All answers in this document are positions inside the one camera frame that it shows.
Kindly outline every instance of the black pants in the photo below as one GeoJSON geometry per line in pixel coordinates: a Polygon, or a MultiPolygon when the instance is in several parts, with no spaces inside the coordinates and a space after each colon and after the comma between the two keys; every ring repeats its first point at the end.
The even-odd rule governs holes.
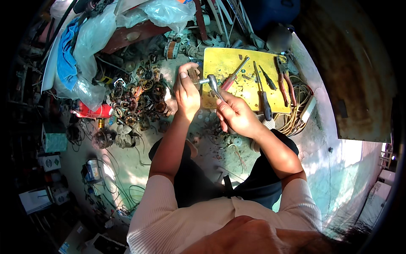
{"type": "MultiPolygon", "coordinates": [[[[275,129],[272,132],[296,155],[299,154],[296,144],[290,138],[275,129]]],[[[149,151],[148,156],[151,160],[161,140],[157,141],[149,151]]],[[[260,153],[261,156],[255,162],[250,176],[231,191],[231,196],[240,196],[244,200],[252,200],[272,209],[273,204],[278,201],[282,193],[281,180],[276,176],[262,150],[260,153]]],[[[178,207],[188,207],[197,202],[230,195],[229,192],[222,192],[214,185],[204,175],[203,170],[190,158],[190,155],[190,148],[185,144],[182,161],[173,185],[178,207]]]]}

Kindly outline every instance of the pliers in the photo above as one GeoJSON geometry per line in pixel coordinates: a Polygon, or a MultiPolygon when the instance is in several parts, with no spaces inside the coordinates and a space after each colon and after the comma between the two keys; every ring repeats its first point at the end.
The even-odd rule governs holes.
{"type": "Polygon", "coordinates": [[[283,96],[283,99],[284,99],[284,101],[285,101],[285,107],[288,107],[288,106],[289,106],[289,102],[288,102],[288,100],[287,100],[287,93],[286,93],[286,90],[285,90],[285,86],[283,85],[283,79],[286,80],[287,85],[288,85],[288,87],[289,87],[290,95],[291,95],[290,98],[291,98],[291,100],[292,100],[292,104],[293,104],[293,106],[296,106],[295,92],[294,92],[294,90],[293,90],[292,82],[290,81],[290,78],[289,78],[289,76],[288,76],[287,73],[286,73],[286,68],[285,68],[285,66],[283,65],[283,63],[282,63],[282,61],[281,61],[281,58],[280,58],[279,56],[276,56],[276,57],[275,57],[275,61],[276,61],[276,64],[275,64],[275,65],[277,66],[277,70],[278,70],[279,89],[280,89],[281,92],[282,92],[282,96],[283,96]]]}

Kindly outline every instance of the yellow board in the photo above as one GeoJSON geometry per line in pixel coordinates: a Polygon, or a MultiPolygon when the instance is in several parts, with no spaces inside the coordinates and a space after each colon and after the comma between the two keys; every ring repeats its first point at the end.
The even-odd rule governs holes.
{"type": "MultiPolygon", "coordinates": [[[[228,89],[228,92],[237,97],[243,98],[253,111],[260,110],[258,107],[258,91],[260,90],[260,86],[259,83],[255,83],[257,77],[253,63],[253,61],[255,61],[261,78],[262,87],[266,92],[272,112],[290,113],[290,107],[285,107],[285,101],[283,100],[282,93],[279,90],[278,74],[274,61],[274,57],[277,55],[275,54],[235,48],[206,48],[204,51],[203,76],[207,77],[208,74],[213,74],[216,76],[220,86],[238,68],[246,56],[249,56],[250,60],[247,61],[242,70],[237,74],[237,78],[235,79],[233,85],[228,89]],[[259,68],[259,65],[274,82],[276,91],[272,90],[266,83],[266,79],[259,68]]],[[[284,56],[281,56],[281,60],[286,62],[286,58],[284,56]]],[[[283,81],[283,84],[286,92],[289,95],[289,88],[285,80],[283,81]]],[[[210,90],[211,89],[208,84],[203,84],[202,105],[207,109],[215,109],[217,106],[217,97],[210,93],[210,90]]]]}

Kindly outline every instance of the person's left hand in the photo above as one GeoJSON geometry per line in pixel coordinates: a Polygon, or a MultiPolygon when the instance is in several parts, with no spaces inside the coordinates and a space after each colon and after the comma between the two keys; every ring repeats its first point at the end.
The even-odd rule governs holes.
{"type": "Polygon", "coordinates": [[[200,108],[200,93],[188,76],[188,69],[197,68],[197,63],[185,63],[179,67],[179,74],[173,86],[178,111],[176,114],[192,122],[194,115],[200,108]]]}

